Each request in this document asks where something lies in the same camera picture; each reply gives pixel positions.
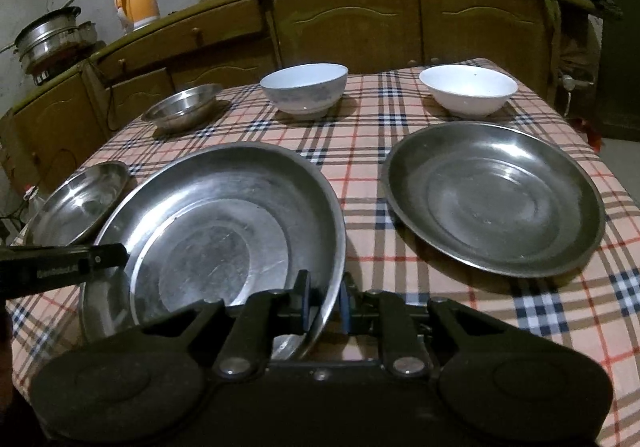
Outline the medium steel plate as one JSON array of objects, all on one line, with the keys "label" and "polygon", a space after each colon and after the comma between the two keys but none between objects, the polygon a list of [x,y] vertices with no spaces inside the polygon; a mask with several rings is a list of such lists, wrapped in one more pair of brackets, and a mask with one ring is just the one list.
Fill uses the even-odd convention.
[{"label": "medium steel plate", "polygon": [[107,161],[85,168],[58,187],[26,226],[24,245],[65,247],[87,242],[122,201],[129,166]]}]

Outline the large steel basin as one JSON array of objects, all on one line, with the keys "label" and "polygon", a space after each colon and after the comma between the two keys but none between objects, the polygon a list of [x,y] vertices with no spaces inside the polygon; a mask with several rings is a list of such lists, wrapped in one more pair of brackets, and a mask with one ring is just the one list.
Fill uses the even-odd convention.
[{"label": "large steel basin", "polygon": [[127,263],[84,284],[80,322],[99,341],[199,301],[311,287],[310,327],[282,332],[277,360],[305,356],[329,320],[346,262],[340,202],[318,167],[274,144],[220,144],[167,165],[132,190],[96,238]]}]

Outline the small steel bowl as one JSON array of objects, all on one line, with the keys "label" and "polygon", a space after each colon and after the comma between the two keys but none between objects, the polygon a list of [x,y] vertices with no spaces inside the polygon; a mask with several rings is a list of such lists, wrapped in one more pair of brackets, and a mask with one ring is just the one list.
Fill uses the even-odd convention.
[{"label": "small steel bowl", "polygon": [[152,123],[164,133],[179,133],[197,126],[218,107],[219,84],[194,86],[166,97],[146,110],[142,121]]}]

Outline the large flat steel plate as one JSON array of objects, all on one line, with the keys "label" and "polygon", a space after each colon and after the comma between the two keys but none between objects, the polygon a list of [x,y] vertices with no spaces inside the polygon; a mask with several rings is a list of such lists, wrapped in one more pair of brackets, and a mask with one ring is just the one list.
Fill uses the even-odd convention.
[{"label": "large flat steel plate", "polygon": [[520,130],[450,122],[418,130],[381,168],[390,209],[416,237],[457,261],[513,278],[586,265],[605,211],[585,170]]}]

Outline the plaid tablecloth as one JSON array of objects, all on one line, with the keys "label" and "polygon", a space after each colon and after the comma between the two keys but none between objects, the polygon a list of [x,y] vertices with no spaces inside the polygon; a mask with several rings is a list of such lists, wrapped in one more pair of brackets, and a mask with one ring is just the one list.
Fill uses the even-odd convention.
[{"label": "plaid tablecloth", "polygon": [[349,77],[341,102],[322,120],[295,123],[256,85],[224,92],[228,110],[191,134],[157,138],[133,121],[90,156],[120,161],[137,181],[215,144],[263,141],[316,164],[340,199],[348,271],[363,289],[396,292],[413,304],[450,297],[582,352],[605,369],[614,401],[599,441],[639,441],[639,205],[584,138],[529,88],[495,115],[498,124],[556,144],[588,173],[605,207],[605,232],[585,268],[565,279],[518,280],[465,266],[392,222],[378,179],[390,148],[420,128],[447,121],[415,68]]}]

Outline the steel steamer pot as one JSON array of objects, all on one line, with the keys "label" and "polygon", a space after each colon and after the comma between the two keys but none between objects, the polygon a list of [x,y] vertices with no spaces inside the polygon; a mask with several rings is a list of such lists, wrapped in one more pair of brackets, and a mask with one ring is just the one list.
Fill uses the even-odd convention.
[{"label": "steel steamer pot", "polygon": [[29,23],[15,39],[23,71],[40,86],[90,55],[98,42],[96,25],[77,23],[81,8],[66,6]]}]

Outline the bluish white ceramic bowl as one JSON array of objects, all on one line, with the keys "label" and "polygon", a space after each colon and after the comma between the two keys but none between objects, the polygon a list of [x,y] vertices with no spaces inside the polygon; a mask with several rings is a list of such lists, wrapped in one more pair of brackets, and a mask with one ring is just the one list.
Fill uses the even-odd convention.
[{"label": "bluish white ceramic bowl", "polygon": [[306,63],[266,75],[259,85],[279,111],[293,118],[319,118],[344,94],[346,66],[338,63]]}]

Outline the orange electric kettle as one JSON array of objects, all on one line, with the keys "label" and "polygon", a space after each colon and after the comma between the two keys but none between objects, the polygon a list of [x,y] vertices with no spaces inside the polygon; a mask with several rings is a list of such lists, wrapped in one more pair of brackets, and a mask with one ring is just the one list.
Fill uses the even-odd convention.
[{"label": "orange electric kettle", "polygon": [[160,18],[156,0],[114,0],[116,14],[126,34]]}]

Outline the brown wooden cabinet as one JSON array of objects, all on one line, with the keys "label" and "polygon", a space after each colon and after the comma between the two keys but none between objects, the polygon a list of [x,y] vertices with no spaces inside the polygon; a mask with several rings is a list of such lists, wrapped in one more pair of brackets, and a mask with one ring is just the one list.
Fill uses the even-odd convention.
[{"label": "brown wooden cabinet", "polygon": [[594,0],[203,0],[3,109],[1,176],[53,190],[154,102],[307,62],[368,74],[486,58],[549,101],[596,12]]}]

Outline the dark door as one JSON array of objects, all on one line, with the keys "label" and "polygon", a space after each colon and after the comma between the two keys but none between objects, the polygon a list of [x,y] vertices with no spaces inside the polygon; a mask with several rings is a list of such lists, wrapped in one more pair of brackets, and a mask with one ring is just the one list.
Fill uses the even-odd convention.
[{"label": "dark door", "polygon": [[605,137],[639,139],[639,0],[608,0],[619,14],[603,20],[597,97]]}]

